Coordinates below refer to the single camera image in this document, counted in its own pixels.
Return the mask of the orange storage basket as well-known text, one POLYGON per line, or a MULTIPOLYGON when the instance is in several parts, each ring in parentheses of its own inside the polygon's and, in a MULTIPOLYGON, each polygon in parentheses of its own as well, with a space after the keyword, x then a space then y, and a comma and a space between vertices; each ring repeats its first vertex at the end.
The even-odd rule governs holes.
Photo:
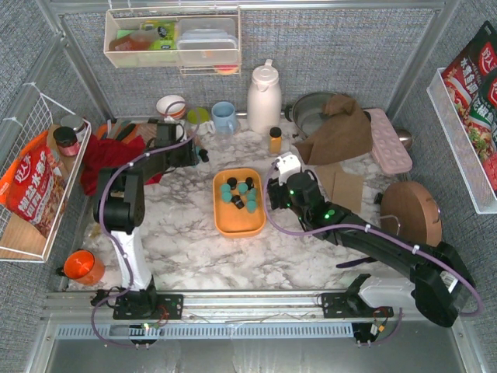
POLYGON ((226 169, 213 178, 214 223, 227 238, 258 235, 266 224, 262 181, 250 168, 226 169))

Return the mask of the brown cloth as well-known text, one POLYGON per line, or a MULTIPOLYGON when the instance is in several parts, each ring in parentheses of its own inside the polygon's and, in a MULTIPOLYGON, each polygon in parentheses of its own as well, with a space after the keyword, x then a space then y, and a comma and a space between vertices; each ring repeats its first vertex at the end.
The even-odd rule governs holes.
POLYGON ((305 164, 323 166, 371 152, 370 118, 354 98, 334 95, 322 106, 321 112, 328 117, 324 123, 295 144, 305 164))

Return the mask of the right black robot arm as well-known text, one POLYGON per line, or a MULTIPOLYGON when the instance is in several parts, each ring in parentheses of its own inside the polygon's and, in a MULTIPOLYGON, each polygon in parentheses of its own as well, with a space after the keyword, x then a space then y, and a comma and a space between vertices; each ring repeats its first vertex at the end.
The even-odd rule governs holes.
POLYGON ((271 163, 262 205, 266 213, 278 208, 295 213, 299 236, 354 249, 400 273, 413 286, 409 296, 417 311, 438 326, 451 327, 458 317, 477 316, 484 309, 474 279, 454 247, 406 241, 327 201, 315 175, 302 169, 291 152, 271 163))

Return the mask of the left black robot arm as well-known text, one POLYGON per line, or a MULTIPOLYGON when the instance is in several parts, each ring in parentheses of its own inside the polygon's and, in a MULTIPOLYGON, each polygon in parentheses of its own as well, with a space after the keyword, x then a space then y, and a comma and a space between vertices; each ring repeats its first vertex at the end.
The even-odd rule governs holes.
POLYGON ((152 282, 139 232, 145 214, 144 184, 166 171, 168 153, 192 142, 199 128, 195 126, 184 141, 145 150, 117 169, 100 170, 94 212, 116 251, 125 291, 144 291, 152 282))

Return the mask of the orange plate with utensils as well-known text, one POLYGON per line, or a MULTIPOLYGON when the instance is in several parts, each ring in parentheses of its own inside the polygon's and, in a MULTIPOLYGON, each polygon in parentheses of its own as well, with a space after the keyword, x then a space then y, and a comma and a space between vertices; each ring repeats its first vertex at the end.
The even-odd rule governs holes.
POLYGON ((138 124, 132 122, 131 120, 108 121, 102 124, 96 131, 96 137, 98 139, 113 139, 121 141, 123 143, 128 143, 137 136, 138 124))

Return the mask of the brown cork mat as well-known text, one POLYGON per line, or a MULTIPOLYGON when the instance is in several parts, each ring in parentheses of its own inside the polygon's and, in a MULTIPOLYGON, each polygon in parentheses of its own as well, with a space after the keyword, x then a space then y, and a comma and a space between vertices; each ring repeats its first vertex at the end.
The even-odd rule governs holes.
POLYGON ((337 172, 332 202, 359 214, 362 206, 363 181, 364 178, 360 175, 337 172))
POLYGON ((317 166, 315 168, 315 172, 328 197, 332 198, 335 185, 335 175, 343 172, 341 165, 339 163, 332 163, 317 166))

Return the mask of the clear drinking glass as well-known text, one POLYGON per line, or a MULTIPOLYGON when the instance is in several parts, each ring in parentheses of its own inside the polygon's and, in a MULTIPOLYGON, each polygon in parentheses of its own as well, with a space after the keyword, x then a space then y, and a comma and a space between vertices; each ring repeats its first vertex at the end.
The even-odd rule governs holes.
POLYGON ((221 127, 216 130, 215 145, 220 151, 225 151, 232 145, 234 131, 229 127, 221 127))

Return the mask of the white thermos jug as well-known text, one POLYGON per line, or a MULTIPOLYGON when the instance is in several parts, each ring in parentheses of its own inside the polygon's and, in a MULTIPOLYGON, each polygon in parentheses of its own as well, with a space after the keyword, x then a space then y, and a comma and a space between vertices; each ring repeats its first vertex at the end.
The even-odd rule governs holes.
POLYGON ((280 122, 282 110, 282 93, 279 72, 273 67, 273 60, 252 72, 252 83, 248 89, 247 121, 255 133, 268 134, 272 127, 280 122))

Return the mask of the silver lidded jar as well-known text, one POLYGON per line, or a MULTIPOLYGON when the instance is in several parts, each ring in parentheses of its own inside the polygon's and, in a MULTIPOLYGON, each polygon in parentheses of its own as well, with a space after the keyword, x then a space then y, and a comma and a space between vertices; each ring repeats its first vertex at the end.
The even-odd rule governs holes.
POLYGON ((61 118, 61 126, 71 128, 78 139, 82 142, 85 136, 86 123, 82 117, 75 114, 68 114, 61 118))

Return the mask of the clear plastic food box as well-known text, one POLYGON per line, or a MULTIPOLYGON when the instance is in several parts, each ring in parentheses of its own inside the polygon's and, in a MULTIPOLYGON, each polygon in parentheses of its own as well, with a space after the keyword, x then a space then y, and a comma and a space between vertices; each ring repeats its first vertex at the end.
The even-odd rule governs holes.
POLYGON ((238 62, 235 21, 226 17, 188 18, 178 23, 176 49, 183 65, 214 66, 238 62))

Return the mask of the round wooden board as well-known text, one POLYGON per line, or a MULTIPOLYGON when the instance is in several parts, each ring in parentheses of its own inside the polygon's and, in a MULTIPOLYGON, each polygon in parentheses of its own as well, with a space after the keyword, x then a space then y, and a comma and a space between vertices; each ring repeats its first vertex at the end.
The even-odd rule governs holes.
POLYGON ((409 242, 437 246, 442 241, 440 208, 415 181, 392 183, 380 202, 381 228, 409 242))

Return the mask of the orange round lid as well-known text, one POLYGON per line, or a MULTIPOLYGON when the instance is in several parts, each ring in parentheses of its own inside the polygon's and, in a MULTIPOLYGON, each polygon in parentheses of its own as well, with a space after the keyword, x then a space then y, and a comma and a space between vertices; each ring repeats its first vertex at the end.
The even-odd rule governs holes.
POLYGON ((72 253, 56 274, 85 286, 96 285, 105 273, 103 262, 93 253, 80 249, 72 253))

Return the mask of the white side rack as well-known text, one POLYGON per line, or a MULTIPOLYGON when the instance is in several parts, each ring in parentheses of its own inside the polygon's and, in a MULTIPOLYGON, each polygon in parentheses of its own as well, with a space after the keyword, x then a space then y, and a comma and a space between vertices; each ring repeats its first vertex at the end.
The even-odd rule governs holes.
POLYGON ((426 92, 477 214, 496 214, 496 195, 457 114, 438 68, 426 92))

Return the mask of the red noodle packets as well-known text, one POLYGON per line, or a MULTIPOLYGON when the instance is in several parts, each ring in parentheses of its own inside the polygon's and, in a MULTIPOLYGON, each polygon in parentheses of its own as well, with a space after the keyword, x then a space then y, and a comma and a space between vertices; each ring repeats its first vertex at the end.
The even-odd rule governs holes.
POLYGON ((450 100, 496 191, 496 30, 485 21, 441 73, 450 100))

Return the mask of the clear wall shelf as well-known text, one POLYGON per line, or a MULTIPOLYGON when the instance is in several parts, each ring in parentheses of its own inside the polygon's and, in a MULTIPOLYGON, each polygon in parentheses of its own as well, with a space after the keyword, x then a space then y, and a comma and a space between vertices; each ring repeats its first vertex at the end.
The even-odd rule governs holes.
POLYGON ((240 8, 215 6, 146 7, 114 9, 106 12, 103 51, 116 68, 176 67, 184 75, 238 74, 242 66, 240 8), (176 49, 181 19, 226 17, 235 21, 238 62, 214 66, 183 65, 176 49))

